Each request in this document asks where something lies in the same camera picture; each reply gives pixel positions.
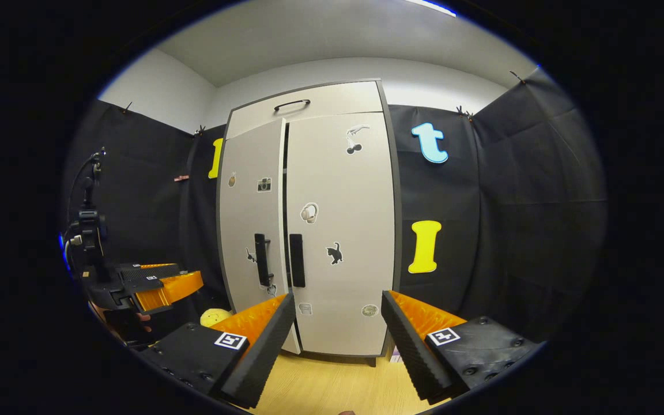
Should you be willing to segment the beige cabinet drawer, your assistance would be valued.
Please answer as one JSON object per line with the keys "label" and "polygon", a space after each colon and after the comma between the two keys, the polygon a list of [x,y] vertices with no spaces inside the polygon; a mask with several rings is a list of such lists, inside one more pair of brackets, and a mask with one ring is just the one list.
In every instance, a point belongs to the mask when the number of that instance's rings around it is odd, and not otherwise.
{"label": "beige cabinet drawer", "polygon": [[[282,103],[309,99],[309,105],[290,105],[274,111]],[[384,110],[379,81],[338,82],[285,92],[235,108],[228,118],[225,138],[232,139],[275,120],[305,120],[319,116],[349,115]]]}

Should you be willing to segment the white shoe cabinet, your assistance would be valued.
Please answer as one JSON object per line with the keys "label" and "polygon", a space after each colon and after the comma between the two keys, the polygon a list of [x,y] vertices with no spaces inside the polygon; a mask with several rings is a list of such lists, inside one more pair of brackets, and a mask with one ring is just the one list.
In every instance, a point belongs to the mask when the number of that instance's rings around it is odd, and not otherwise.
{"label": "white shoe cabinet", "polygon": [[230,110],[216,227],[229,301],[292,298],[295,354],[375,361],[390,343],[382,292],[401,272],[401,198],[379,79],[298,88]]}

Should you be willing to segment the long ceiling light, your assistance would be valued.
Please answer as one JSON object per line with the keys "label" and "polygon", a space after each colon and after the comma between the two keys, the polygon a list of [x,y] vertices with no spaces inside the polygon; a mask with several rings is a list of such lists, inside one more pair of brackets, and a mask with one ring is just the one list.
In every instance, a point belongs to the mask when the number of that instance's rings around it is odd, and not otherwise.
{"label": "long ceiling light", "polygon": [[438,3],[427,2],[426,0],[404,0],[404,1],[408,3],[413,3],[414,5],[425,7],[430,10],[437,11],[438,13],[442,13],[443,15],[450,16],[453,18],[456,18],[458,16],[452,10],[448,9],[447,7],[443,7],[442,5],[438,5]]}

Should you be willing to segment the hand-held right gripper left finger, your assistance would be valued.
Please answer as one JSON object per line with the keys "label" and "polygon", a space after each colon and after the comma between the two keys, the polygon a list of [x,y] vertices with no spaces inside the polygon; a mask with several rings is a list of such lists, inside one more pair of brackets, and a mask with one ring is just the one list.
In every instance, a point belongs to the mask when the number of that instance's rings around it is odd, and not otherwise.
{"label": "hand-held right gripper left finger", "polygon": [[211,327],[185,323],[139,357],[198,394],[255,408],[295,315],[293,294],[279,295]]}

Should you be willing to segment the white shoe cabinet door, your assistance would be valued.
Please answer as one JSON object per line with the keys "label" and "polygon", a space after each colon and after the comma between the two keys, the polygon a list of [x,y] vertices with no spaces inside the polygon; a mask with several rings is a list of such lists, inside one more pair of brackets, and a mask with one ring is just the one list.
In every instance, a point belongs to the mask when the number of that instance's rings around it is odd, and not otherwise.
{"label": "white shoe cabinet door", "polygon": [[[287,122],[275,120],[228,139],[218,186],[218,239],[230,304],[242,312],[292,291],[285,212]],[[256,272],[255,233],[270,240],[271,286]]]}
{"label": "white shoe cabinet door", "polygon": [[303,235],[306,287],[293,287],[302,350],[382,354],[380,297],[394,279],[395,206],[380,111],[288,123],[288,234]]}

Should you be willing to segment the black backdrop cloth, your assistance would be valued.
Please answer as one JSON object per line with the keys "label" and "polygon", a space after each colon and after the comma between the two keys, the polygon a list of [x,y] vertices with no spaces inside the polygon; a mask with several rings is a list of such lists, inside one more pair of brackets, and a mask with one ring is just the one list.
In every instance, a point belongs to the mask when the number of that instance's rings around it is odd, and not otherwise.
{"label": "black backdrop cloth", "polygon": [[[446,312],[486,315],[533,342],[580,304],[607,222],[607,191],[580,109],[537,70],[473,116],[393,102],[401,198],[398,290]],[[216,227],[225,123],[194,137],[96,100],[66,153],[59,220],[71,181],[105,148],[94,202],[106,262],[179,263],[201,291],[159,313],[155,335],[210,307],[232,309]],[[174,182],[180,175],[188,180]]]}

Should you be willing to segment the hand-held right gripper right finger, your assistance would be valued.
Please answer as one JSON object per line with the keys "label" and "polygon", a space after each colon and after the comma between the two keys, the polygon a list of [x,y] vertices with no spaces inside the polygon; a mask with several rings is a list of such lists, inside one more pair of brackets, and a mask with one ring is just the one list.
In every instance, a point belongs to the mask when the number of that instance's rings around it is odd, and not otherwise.
{"label": "hand-held right gripper right finger", "polygon": [[491,317],[466,320],[393,290],[382,292],[380,313],[417,396],[429,404],[483,389],[545,346]]}

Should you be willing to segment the yellow plush toy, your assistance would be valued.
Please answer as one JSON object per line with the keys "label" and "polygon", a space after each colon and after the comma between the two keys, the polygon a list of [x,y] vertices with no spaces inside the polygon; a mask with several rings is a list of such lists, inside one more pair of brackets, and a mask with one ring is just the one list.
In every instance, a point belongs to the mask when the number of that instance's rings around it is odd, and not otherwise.
{"label": "yellow plush toy", "polygon": [[220,323],[228,318],[231,318],[233,313],[228,310],[211,308],[201,314],[199,323],[203,327],[211,327]]}

